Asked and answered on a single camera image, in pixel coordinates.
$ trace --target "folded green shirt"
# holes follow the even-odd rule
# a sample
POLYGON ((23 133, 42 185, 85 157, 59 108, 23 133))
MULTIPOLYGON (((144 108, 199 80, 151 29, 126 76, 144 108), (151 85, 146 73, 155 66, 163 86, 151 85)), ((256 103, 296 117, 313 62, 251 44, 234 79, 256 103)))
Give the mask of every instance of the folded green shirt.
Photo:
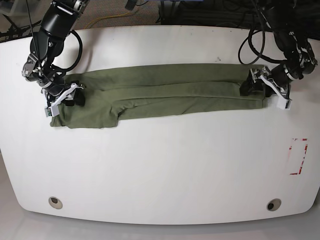
POLYGON ((119 120, 222 110, 261 109, 263 92, 240 96, 250 68, 240 64, 170 64, 65 76, 85 86, 85 106, 59 105, 51 126, 110 128, 119 120))

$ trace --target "gray floor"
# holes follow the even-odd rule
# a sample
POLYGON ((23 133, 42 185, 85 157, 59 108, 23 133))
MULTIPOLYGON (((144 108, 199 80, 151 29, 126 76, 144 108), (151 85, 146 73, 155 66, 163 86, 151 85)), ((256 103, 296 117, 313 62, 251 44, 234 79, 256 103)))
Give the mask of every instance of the gray floor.
MULTIPOLYGON (((31 13, 33 23, 43 18, 51 2, 52 0, 40 0, 36 11, 31 13)), ((75 29, 84 29, 90 21, 96 18, 127 13, 128 11, 125 9, 126 2, 127 0, 91 0, 75 29)), ((94 25, 94 28, 154 25, 159 17, 158 2, 149 1, 143 6, 137 6, 134 12, 136 12, 134 15, 102 20, 94 25)), ((29 24, 27 16, 12 16, 10 18, 18 27, 29 24)), ((0 14, 0 32, 6 32, 9 27, 8 21, 0 14)))

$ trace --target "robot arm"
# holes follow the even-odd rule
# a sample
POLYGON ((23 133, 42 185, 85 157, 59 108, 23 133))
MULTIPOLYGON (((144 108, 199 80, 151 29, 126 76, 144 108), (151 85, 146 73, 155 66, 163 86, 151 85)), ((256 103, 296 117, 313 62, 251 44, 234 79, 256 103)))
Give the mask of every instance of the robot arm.
MULTIPOLYGON (((37 82, 47 101, 47 116, 59 115, 58 105, 74 104, 83 106, 85 97, 79 82, 65 83, 64 76, 76 67, 82 55, 82 41, 73 30, 77 20, 84 12, 90 0, 53 0, 30 44, 30 55, 23 67, 22 75, 29 82, 37 82), (69 68, 53 65, 55 57, 64 48, 66 37, 72 33, 79 42, 79 53, 75 63, 69 68)), ((278 48, 286 60, 274 60, 264 55, 262 59, 279 64, 272 70, 251 69, 250 75, 240 87, 240 94, 248 96, 254 91, 266 91, 266 96, 279 96, 278 107, 289 109, 290 83, 310 74, 317 66, 314 52, 306 33, 295 18, 294 0, 259 0, 260 14, 272 29, 278 48)), ((249 45, 252 51, 260 53, 252 44, 254 29, 249 33, 249 45)))
MULTIPOLYGON (((248 96, 251 92, 266 91, 266 96, 279 96, 278 107, 290 109, 291 82, 303 79, 304 75, 314 71, 318 62, 312 50, 306 32, 295 17, 293 0, 262 0, 258 4, 259 10, 268 26, 272 29, 277 47, 283 52, 286 60, 274 60, 262 55, 262 59, 279 64, 272 70, 252 69, 241 88, 240 94, 248 96)), ((249 34, 249 46, 258 55, 259 52, 252 45, 253 29, 249 34)))
POLYGON ((61 102, 68 106, 85 104, 82 87, 78 82, 66 84, 64 76, 77 66, 82 55, 81 38, 73 28, 88 3, 89 0, 53 0, 42 19, 39 32, 33 35, 30 55, 23 66, 22 75, 42 88, 47 101, 47 116, 58 115, 58 104, 61 102), (53 65, 53 61, 62 53, 64 41, 70 33, 79 42, 78 57, 71 67, 60 68, 53 65))

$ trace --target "table surface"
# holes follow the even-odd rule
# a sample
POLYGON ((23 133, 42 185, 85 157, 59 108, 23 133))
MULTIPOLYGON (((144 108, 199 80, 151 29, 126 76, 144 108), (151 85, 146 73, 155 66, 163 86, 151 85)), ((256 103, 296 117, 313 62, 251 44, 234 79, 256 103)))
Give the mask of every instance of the table surface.
MULTIPOLYGON (((74 73, 237 64, 248 35, 247 30, 205 26, 78 33, 84 52, 74 73)), ((264 53, 283 58, 271 34, 266 41, 264 53)), ((290 111, 276 108, 273 98, 259 110, 123 120, 105 129, 51 128, 40 87, 21 76, 29 45, 30 38, 0 44, 5 56, 0 58, 0 148, 24 209, 94 221, 182 225, 274 218, 312 206, 320 186, 320 68, 292 84, 290 111), (301 174, 290 175, 299 171, 303 157, 301 174), (49 205, 53 196, 62 209, 49 205), (273 199, 282 205, 271 212, 267 204, 273 199)), ((319 56, 320 43, 311 45, 319 56)), ((55 64, 68 67, 77 53, 76 39, 69 36, 55 64)), ((245 46, 243 61, 254 57, 245 46)))
POLYGON ((302 214, 204 225, 121 224, 39 214, 20 207, 0 154, 1 240, 315 240, 319 223, 318 204, 302 214))

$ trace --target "black wire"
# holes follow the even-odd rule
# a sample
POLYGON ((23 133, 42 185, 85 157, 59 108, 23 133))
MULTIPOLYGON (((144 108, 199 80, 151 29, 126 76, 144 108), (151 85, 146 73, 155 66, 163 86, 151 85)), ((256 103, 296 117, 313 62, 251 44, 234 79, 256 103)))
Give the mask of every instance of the black wire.
POLYGON ((30 29, 30 26, 27 28, 21 28, 18 30, 14 30, 13 27, 11 26, 7 32, 4 32, 4 33, 0 32, 0 38, 5 38, 5 39, 9 39, 9 40, 16 40, 16 39, 21 39, 22 37, 24 37, 24 38, 31 37, 32 36, 31 30, 27 35, 23 36, 23 34, 25 32, 27 32, 29 29, 30 29))
POLYGON ((5 17, 5 19, 8 20, 8 22, 9 22, 12 26, 14 26, 14 28, 15 28, 16 30, 19 30, 19 29, 20 29, 20 27, 18 27, 18 26, 14 23, 14 21, 12 21, 12 20, 10 19, 10 17, 8 17, 8 16, 6 16, 6 15, 4 15, 4 14, 2 14, 2 15, 5 17))
POLYGON ((146 2, 144 2, 144 3, 142 3, 142 4, 136 4, 136 6, 138 6, 138 7, 143 6, 143 5, 147 4, 148 2, 149 2, 149 1, 146 1, 146 2))
POLYGON ((36 53, 36 57, 38 58, 39 68, 41 69, 41 64, 40 64, 40 59, 39 59, 39 43, 38 43, 38 41, 36 42, 35 35, 34 35, 34 30, 32 28, 32 21, 31 21, 31 16, 30 16, 28 0, 25 0, 25 3, 26 3, 26 9, 28 11, 28 16, 29 16, 29 22, 30 22, 31 34, 32 34, 32 39, 33 39, 33 44, 34 44, 34 50, 35 50, 35 53, 36 53))
MULTIPOLYGON (((252 35, 255 35, 255 34, 260 33, 260 32, 261 32, 261 30, 257 30, 257 31, 255 31, 252 35)), ((240 62, 241 64, 245 64, 245 63, 242 62, 240 55, 241 55, 241 50, 242 50, 242 48, 244 47, 246 41, 248 41, 248 39, 249 39, 249 36, 247 36, 246 39, 241 43, 240 48, 239 48, 239 51, 238 51, 238 59, 239 59, 239 62, 240 62)))
MULTIPOLYGON (((249 47, 250 47, 250 49, 252 50, 252 52, 254 52, 255 55, 259 56, 260 52, 258 52, 258 51, 255 49, 254 45, 252 44, 253 31, 254 31, 254 30, 252 30, 252 29, 250 30, 249 36, 248 36, 247 40, 248 40, 249 47)), ((261 59, 263 59, 263 60, 265 60, 265 61, 267 61, 267 62, 269 62, 269 63, 272 63, 272 64, 281 64, 281 63, 283 63, 283 62, 285 61, 285 60, 276 60, 276 59, 270 58, 270 57, 268 57, 268 56, 265 56, 265 55, 263 55, 263 54, 261 54, 260 57, 261 57, 261 59)))
POLYGON ((160 10, 158 11, 159 12, 159 17, 158 19, 155 21, 156 24, 160 23, 161 22, 161 14, 160 14, 160 10))
POLYGON ((66 72, 70 72, 71 70, 73 70, 77 65, 78 63, 80 62, 80 59, 81 59, 81 56, 82 56, 82 52, 83 52, 83 43, 82 43, 82 40, 81 40, 81 37, 78 35, 78 33, 75 31, 75 30, 72 30, 71 33, 76 37, 76 39, 78 40, 79 42, 79 52, 78 52, 78 57, 76 58, 74 64, 72 64, 71 67, 68 67, 68 68, 61 68, 61 67, 58 67, 58 66, 55 66, 55 65, 52 65, 54 66, 54 73, 66 73, 66 72))
MULTIPOLYGON (((33 24, 32 24, 32 27, 36 27, 36 26, 38 26, 40 23, 41 23, 41 20, 33 23, 33 24)), ((22 27, 20 27, 20 28, 21 28, 21 29, 26 28, 26 30, 28 30, 28 29, 30 29, 30 25, 22 26, 22 27)))
MULTIPOLYGON (((257 8, 257 5, 255 4, 254 0, 251 0, 251 2, 252 2, 252 4, 253 4, 253 6, 254 6, 254 9, 255 9, 255 11, 256 11, 256 14, 257 14, 257 16, 258 16, 258 18, 259 18, 259 21, 260 21, 260 24, 261 24, 262 46, 261 46, 261 50, 260 50, 258 56, 257 56, 252 62, 250 62, 250 63, 244 63, 244 62, 241 61, 241 58, 240 58, 241 48, 243 47, 244 43, 241 45, 241 48, 239 49, 239 52, 238 52, 238 59, 239 59, 239 62, 240 62, 241 64, 245 64, 245 65, 250 65, 250 64, 256 63, 256 62, 261 58, 261 56, 263 55, 263 52, 264 52, 264 49, 265 49, 265 46, 266 46, 266 32, 265 32, 263 20, 262 20, 262 18, 261 18, 260 12, 259 12, 259 10, 258 10, 258 8, 257 8)), ((246 42, 248 39, 252 38, 252 35, 253 35, 253 31, 254 31, 254 30, 255 30, 254 27, 252 27, 251 30, 249 31, 249 36, 248 36, 248 38, 246 38, 245 42, 246 42)))
MULTIPOLYGON (((36 52, 36 57, 38 58, 38 64, 39 64, 39 68, 42 70, 42 73, 43 73, 43 69, 42 69, 42 66, 40 64, 40 59, 39 59, 39 43, 37 41, 37 44, 36 44, 36 41, 35 41, 35 36, 34 36, 34 30, 33 30, 33 25, 32 25, 32 21, 31 21, 31 16, 30 16, 30 10, 29 10, 29 4, 28 4, 28 0, 25 0, 25 3, 26 3, 26 9, 28 11, 28 16, 29 16, 29 22, 30 22, 30 28, 31 28, 31 35, 32 35, 32 39, 33 39, 33 44, 34 44, 34 48, 35 48, 35 52, 36 52)), ((49 79, 44 73, 43 73, 43 76, 49 81, 51 82, 52 84, 56 85, 56 86, 59 86, 63 89, 68 89, 69 87, 66 87, 65 85, 63 84, 58 84, 58 83, 55 83, 54 81, 52 81, 51 79, 49 79)))

